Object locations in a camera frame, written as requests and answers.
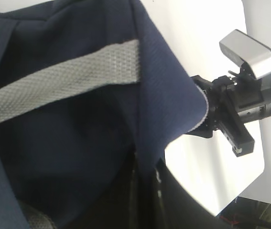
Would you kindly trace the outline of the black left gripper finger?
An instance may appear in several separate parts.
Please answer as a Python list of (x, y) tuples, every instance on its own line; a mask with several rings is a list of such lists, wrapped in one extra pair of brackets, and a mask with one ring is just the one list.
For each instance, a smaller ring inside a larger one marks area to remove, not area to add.
[(162, 160), (147, 177), (139, 173), (137, 185), (138, 229), (224, 227), (184, 190)]

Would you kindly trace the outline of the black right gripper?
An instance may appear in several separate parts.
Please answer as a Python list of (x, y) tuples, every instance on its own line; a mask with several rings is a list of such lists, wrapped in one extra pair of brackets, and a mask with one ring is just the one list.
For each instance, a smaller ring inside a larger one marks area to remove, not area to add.
[(224, 75), (211, 82), (199, 75), (192, 80), (207, 97), (208, 113), (203, 123), (188, 134), (211, 138), (219, 130), (231, 144), (235, 156), (252, 153), (255, 140), (245, 123), (271, 113), (271, 76), (255, 80), (241, 71), (233, 77)]

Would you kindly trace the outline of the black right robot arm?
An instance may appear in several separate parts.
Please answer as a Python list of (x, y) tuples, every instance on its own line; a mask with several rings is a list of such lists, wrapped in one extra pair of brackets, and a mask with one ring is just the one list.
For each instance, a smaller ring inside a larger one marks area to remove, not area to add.
[(258, 80), (244, 69), (232, 75), (212, 82), (193, 77), (207, 96), (209, 110), (204, 122), (188, 134), (211, 138), (219, 130), (239, 157), (254, 151), (255, 140), (245, 124), (271, 117), (271, 73)]

